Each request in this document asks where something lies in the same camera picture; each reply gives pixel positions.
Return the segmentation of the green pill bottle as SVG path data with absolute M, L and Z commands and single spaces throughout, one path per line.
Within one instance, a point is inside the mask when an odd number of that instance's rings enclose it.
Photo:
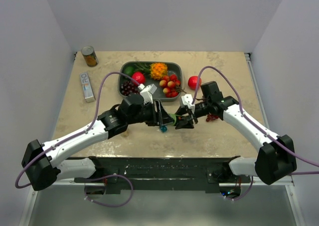
M 179 122 L 181 120 L 181 116 L 180 115 L 176 115 L 176 114 L 169 114 L 170 117 L 173 119 L 173 122 L 170 123 L 170 126 L 178 126 Z

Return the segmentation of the teal weekly pill organizer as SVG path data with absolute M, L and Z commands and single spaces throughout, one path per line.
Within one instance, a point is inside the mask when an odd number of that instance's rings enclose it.
M 162 133 L 165 133 L 167 131 L 167 126 L 160 126 L 159 128 Z

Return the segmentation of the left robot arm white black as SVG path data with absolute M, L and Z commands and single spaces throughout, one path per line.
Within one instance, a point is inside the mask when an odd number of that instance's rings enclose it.
M 86 147 L 120 135 L 131 124 L 162 127 L 175 122 L 176 117 L 167 113 L 160 101 L 145 103 L 142 96 L 132 94 L 97 116 L 88 126 L 49 142 L 31 141 L 21 164 L 30 185 L 35 191 L 41 191 L 62 175 L 63 161 Z

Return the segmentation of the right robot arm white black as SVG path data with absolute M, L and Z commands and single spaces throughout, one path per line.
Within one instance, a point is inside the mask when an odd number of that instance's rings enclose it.
M 203 102 L 193 104 L 193 97 L 186 94 L 180 99 L 176 112 L 176 129 L 192 129 L 199 117 L 212 114 L 233 126 L 256 149 L 256 158 L 234 157 L 222 170 L 225 181 L 232 183 L 240 175 L 258 177 L 271 185 L 297 169 L 293 140 L 279 136 L 251 118 L 232 96 L 224 97 L 215 81 L 201 85 Z

